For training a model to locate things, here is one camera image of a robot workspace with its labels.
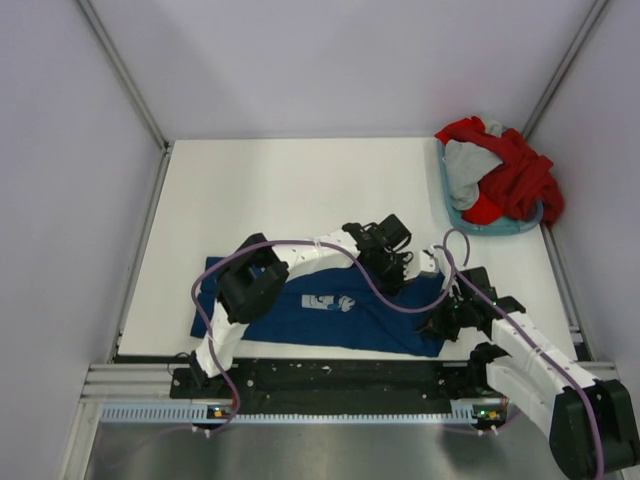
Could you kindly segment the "blue t shirt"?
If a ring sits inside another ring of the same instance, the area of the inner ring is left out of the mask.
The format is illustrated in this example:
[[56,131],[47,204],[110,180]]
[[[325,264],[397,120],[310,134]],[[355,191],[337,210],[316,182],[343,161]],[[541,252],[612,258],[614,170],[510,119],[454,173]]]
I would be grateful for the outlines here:
[[357,268],[329,269],[287,282],[243,338],[436,357],[445,341],[418,333],[426,318],[387,307]]

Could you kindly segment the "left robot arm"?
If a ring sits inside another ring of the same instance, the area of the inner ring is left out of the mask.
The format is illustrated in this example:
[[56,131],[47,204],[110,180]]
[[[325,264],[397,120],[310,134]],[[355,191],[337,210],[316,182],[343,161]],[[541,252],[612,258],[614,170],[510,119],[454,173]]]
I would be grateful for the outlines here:
[[380,223],[346,223],[310,239],[249,236],[192,284],[191,300],[205,324],[204,339],[189,357],[194,387],[209,397],[224,390],[226,372],[247,326],[272,309],[288,282],[355,266],[380,293],[399,292],[419,275],[420,256],[406,249],[411,239],[394,214]]

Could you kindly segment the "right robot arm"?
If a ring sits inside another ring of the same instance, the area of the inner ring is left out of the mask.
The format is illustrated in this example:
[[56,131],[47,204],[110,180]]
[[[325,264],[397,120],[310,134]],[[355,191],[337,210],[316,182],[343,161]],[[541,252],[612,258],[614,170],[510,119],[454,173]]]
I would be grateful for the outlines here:
[[498,296],[483,267],[459,272],[417,331],[455,341],[467,328],[488,339],[470,353],[465,386],[481,396],[506,396],[545,435],[567,478],[596,479],[638,465],[639,433],[626,387],[565,355],[519,301]]

